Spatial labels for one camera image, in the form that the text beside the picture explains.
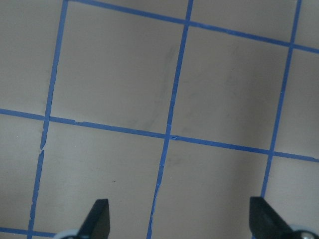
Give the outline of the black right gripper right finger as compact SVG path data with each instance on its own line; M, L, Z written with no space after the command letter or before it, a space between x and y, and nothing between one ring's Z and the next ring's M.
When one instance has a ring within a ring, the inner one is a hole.
M283 239L293 233L263 197L250 198L249 229L256 239Z

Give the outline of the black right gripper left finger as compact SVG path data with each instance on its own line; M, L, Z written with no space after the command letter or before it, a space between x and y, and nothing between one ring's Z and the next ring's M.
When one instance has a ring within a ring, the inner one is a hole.
M107 239L110 234L110 211L108 199L98 199L80 227L78 239Z

